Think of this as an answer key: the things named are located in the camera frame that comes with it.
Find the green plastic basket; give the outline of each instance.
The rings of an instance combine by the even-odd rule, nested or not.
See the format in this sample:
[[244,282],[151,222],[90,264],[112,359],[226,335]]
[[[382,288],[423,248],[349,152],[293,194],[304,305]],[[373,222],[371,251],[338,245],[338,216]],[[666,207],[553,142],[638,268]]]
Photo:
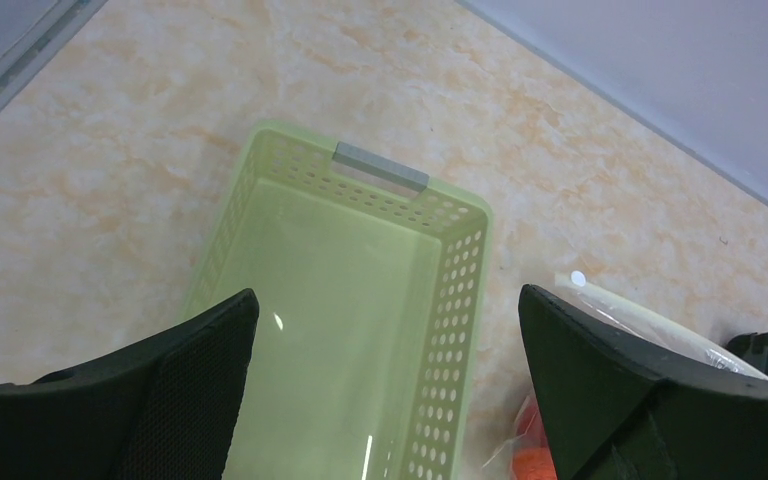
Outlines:
[[491,221],[440,180],[259,124],[182,315],[260,300],[224,477],[455,478]]

